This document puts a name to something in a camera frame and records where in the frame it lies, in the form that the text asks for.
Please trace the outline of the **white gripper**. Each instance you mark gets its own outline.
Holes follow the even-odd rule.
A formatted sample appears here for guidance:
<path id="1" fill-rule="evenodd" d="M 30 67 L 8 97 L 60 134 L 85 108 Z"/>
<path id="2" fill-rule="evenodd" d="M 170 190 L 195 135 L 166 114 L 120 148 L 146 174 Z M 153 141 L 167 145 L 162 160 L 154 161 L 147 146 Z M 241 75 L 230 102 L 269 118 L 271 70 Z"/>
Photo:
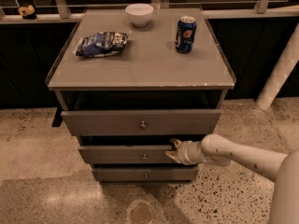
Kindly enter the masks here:
<path id="1" fill-rule="evenodd" d="M 206 154 L 201 149 L 200 142 L 183 141 L 172 138 L 170 142 L 177 149 L 176 151 L 167 150 L 165 154 L 175 161 L 176 163 L 182 163 L 184 165 L 193 165 L 201 163 L 205 160 Z"/>

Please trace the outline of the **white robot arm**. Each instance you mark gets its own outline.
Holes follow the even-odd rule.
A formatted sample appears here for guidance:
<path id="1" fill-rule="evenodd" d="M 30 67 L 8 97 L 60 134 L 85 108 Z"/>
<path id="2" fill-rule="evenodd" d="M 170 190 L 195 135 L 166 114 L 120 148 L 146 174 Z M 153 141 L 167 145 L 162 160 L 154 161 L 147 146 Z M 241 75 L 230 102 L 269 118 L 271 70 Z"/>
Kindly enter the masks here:
<path id="1" fill-rule="evenodd" d="M 171 139 L 174 150 L 165 154 L 184 165 L 228 165 L 234 161 L 275 183 L 269 224 L 299 224 L 299 150 L 278 153 L 234 143 L 218 134 L 201 141 Z"/>

